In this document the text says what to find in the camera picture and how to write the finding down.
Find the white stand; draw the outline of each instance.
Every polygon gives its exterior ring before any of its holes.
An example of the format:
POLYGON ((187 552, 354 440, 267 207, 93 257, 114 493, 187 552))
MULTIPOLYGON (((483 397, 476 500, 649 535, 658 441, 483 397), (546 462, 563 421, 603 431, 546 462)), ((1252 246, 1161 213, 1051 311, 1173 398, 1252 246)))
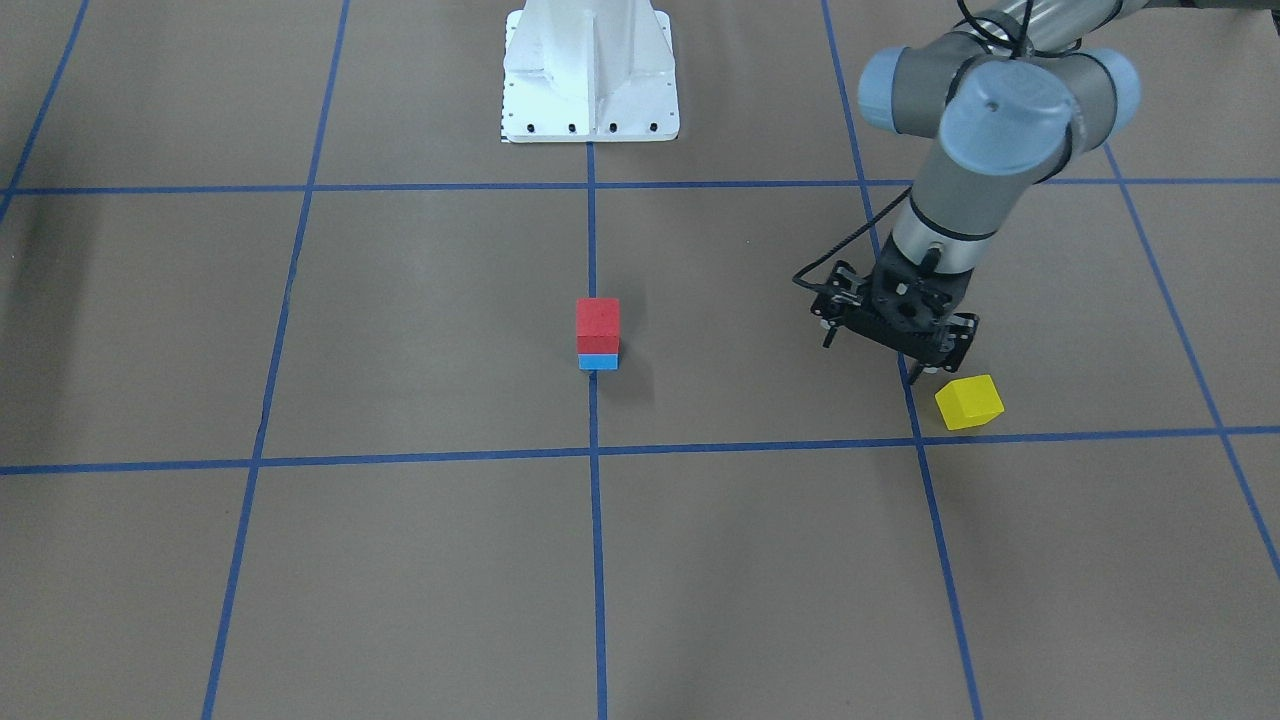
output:
POLYGON ((680 132, 671 18, 649 0, 527 0, 507 17, 502 138, 637 142, 680 132))

